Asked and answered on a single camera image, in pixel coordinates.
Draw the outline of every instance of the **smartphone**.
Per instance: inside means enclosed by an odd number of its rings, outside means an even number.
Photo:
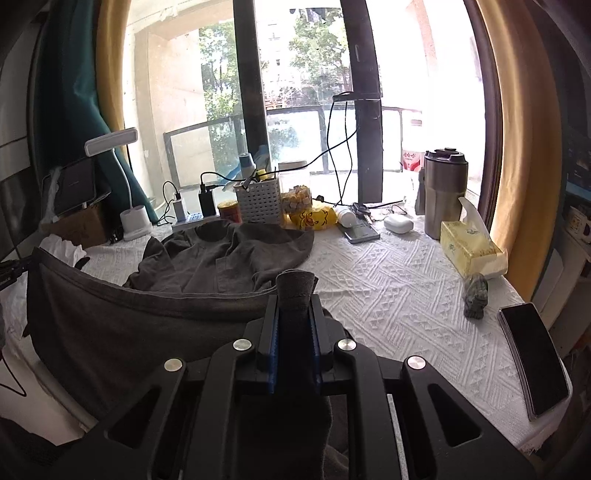
[[[357,218],[357,223],[349,228],[342,226],[340,223],[337,225],[351,244],[369,242],[370,240],[377,240],[380,237],[379,233],[371,225],[360,218]]]
[[[499,310],[498,319],[517,365],[530,420],[569,396],[562,362],[533,303]]]

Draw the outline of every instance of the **tissue box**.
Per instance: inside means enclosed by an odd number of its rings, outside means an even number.
[[[442,222],[440,243],[463,278],[474,273],[486,278],[507,273],[506,252],[467,223]]]

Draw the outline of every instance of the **storage basket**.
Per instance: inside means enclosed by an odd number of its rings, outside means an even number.
[[[243,222],[283,225],[279,179],[252,182],[248,191],[234,187]]]

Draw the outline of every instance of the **black phone screen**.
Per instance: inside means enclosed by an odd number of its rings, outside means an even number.
[[[540,416],[569,394],[562,363],[532,303],[506,307],[500,313],[515,342],[519,354],[515,360],[523,366],[532,409]]]

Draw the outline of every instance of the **curtain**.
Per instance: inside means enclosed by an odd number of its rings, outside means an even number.
[[[96,29],[96,91],[111,131],[123,130],[123,47],[131,0],[102,0]]]
[[[558,94],[524,0],[476,0],[501,88],[503,158],[491,235],[509,254],[507,279],[525,301],[551,244],[562,170]]]
[[[94,22],[97,0],[57,0],[46,23],[35,79],[35,167],[40,177],[57,165],[83,158],[84,143],[110,132],[98,107],[95,79]],[[145,205],[158,218],[119,149],[96,157],[98,189],[108,186],[105,202],[118,213],[129,208],[124,169],[134,206]]]

